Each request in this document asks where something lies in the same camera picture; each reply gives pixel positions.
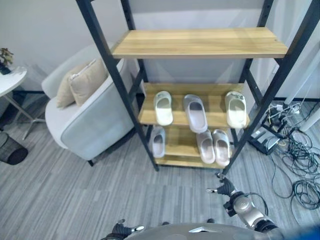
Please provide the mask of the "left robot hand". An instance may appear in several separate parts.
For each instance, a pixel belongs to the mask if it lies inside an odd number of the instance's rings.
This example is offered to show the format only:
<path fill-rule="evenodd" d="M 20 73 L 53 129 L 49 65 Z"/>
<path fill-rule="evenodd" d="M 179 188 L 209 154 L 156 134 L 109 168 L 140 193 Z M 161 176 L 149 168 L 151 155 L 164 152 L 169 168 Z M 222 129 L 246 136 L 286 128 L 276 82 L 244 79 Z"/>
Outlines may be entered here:
<path fill-rule="evenodd" d="M 107 236 L 101 238 L 101 240 L 124 240 L 128 236 L 141 232 L 145 229 L 143 225 L 138 225 L 134 227 L 128 227 L 124 225 L 125 219 L 120 219 L 114 225 L 111 233 Z"/>

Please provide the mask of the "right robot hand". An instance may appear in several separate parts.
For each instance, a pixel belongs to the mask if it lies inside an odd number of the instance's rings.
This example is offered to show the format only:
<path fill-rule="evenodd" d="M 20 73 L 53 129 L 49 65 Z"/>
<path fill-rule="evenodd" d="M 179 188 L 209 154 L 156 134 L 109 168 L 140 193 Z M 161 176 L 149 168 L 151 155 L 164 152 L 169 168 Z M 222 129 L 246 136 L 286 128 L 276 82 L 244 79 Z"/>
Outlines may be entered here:
<path fill-rule="evenodd" d="M 234 184 L 221 172 L 216 174 L 221 186 L 217 188 L 206 188 L 205 191 L 210 194 L 219 194 L 228 196 L 230 199 L 235 199 L 239 196 Z"/>

